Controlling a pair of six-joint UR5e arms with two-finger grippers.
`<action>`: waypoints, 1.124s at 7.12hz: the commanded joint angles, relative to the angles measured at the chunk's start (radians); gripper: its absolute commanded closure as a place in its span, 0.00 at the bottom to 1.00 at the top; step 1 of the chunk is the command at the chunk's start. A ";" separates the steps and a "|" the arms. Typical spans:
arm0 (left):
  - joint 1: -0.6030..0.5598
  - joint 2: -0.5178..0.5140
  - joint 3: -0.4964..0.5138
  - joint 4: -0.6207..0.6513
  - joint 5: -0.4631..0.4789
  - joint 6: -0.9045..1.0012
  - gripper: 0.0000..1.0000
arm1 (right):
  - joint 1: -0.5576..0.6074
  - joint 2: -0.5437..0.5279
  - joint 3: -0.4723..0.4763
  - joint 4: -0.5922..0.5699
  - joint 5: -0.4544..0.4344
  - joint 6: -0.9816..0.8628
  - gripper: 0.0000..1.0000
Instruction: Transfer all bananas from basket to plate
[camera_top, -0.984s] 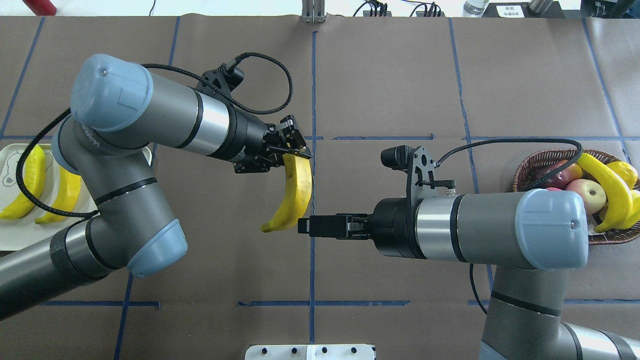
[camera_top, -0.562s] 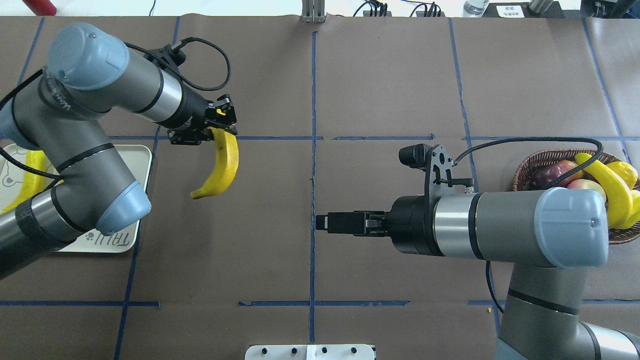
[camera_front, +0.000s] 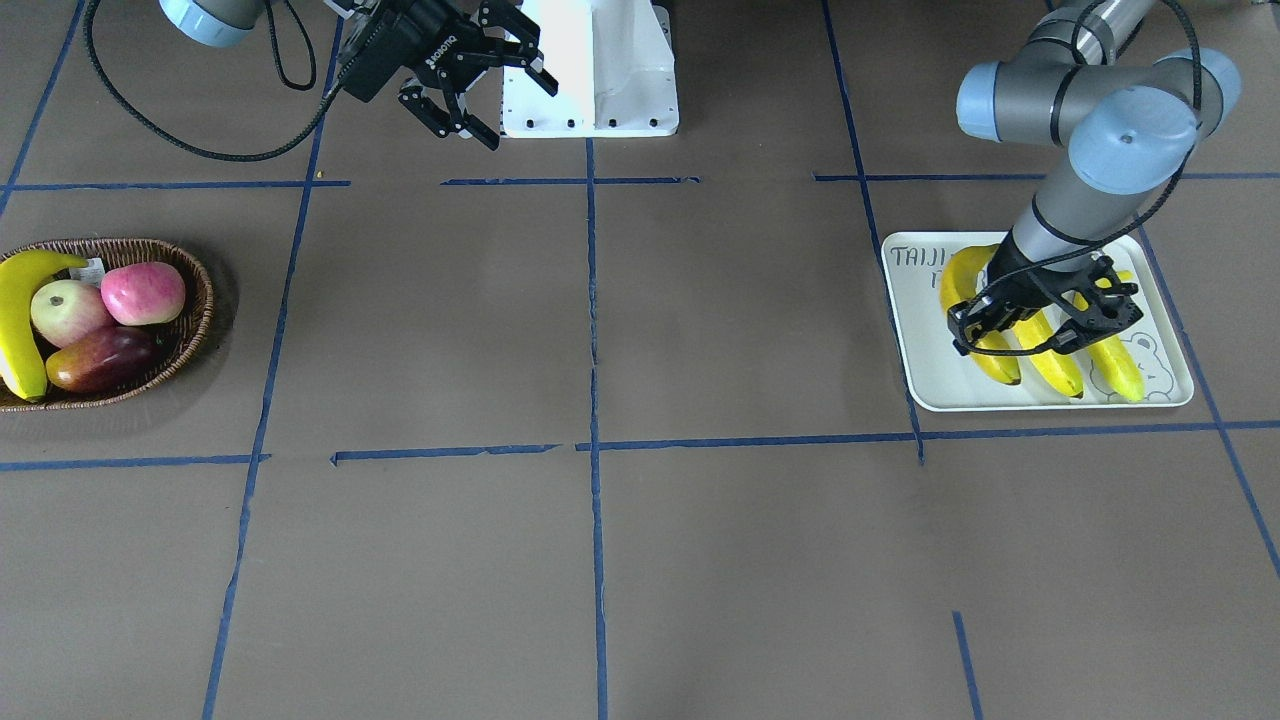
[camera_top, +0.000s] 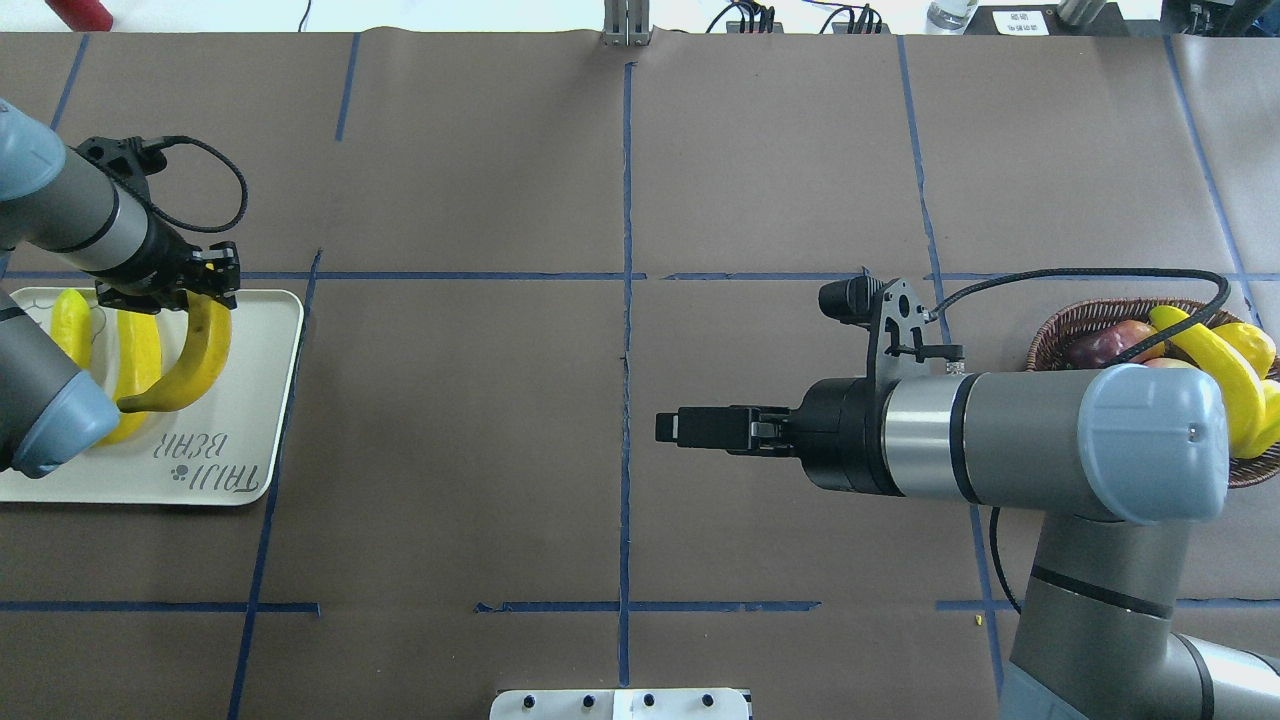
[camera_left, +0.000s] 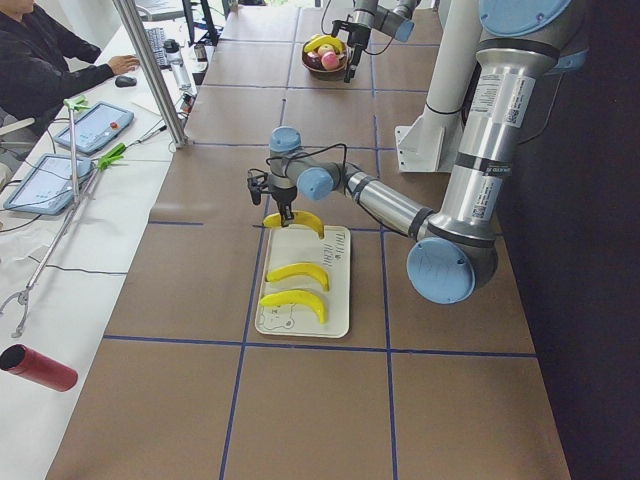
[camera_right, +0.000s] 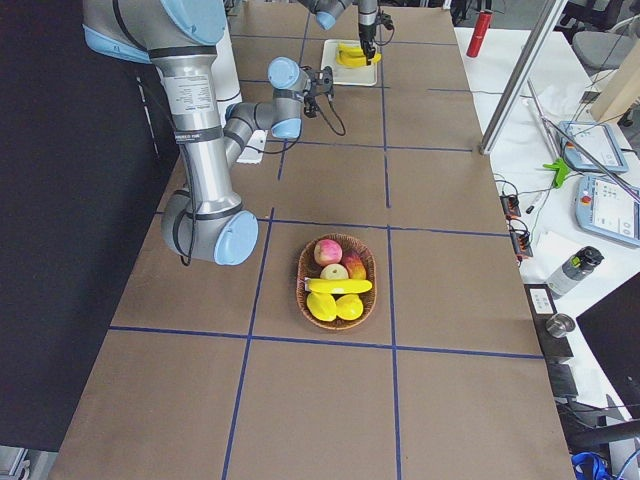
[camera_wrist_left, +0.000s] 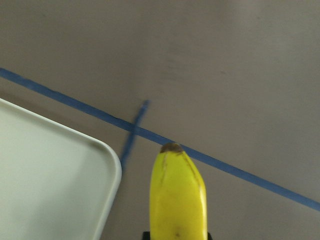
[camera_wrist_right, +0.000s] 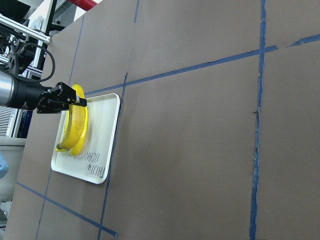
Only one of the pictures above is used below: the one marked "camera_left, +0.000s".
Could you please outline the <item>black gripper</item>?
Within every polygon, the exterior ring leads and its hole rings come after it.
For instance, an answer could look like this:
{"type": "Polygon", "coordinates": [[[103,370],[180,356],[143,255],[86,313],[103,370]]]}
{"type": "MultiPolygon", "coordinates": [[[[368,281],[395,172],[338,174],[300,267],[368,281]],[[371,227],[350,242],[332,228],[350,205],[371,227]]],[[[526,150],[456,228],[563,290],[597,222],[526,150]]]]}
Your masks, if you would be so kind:
{"type": "Polygon", "coordinates": [[[289,185],[279,186],[273,181],[270,181],[269,190],[271,196],[276,201],[280,214],[280,226],[285,228],[288,226],[288,223],[292,223],[295,220],[292,204],[297,197],[297,187],[289,185]]]}
{"type": "Polygon", "coordinates": [[[359,63],[363,52],[367,49],[370,40],[371,29],[367,25],[352,22],[349,30],[349,47],[351,49],[350,60],[347,62],[344,73],[344,82],[350,83],[354,77],[355,67],[352,63],[359,63]]]}

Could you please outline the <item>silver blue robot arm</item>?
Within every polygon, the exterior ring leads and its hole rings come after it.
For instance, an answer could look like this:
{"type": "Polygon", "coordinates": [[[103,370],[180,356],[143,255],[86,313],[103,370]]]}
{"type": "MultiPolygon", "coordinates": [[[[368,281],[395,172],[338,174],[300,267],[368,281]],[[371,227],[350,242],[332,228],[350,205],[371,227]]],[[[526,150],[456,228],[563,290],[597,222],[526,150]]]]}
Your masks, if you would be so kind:
{"type": "Polygon", "coordinates": [[[407,273],[439,304],[467,299],[497,267],[491,220],[537,80],[579,68],[588,50],[584,1],[449,1],[423,113],[395,133],[404,172],[449,173],[432,210],[347,163],[321,163],[299,132],[273,131],[268,172],[248,182],[254,203],[274,198],[277,225],[294,223],[298,195],[350,197],[414,241],[407,273]]]}
{"type": "Polygon", "coordinates": [[[402,43],[409,40],[414,29],[413,13],[419,4],[419,1],[398,1],[393,9],[388,9],[376,0],[356,1],[350,19],[333,22],[334,36],[341,30],[348,33],[347,46],[351,54],[344,75],[345,83],[350,83],[355,76],[362,53],[369,45],[372,30],[402,43]]]}

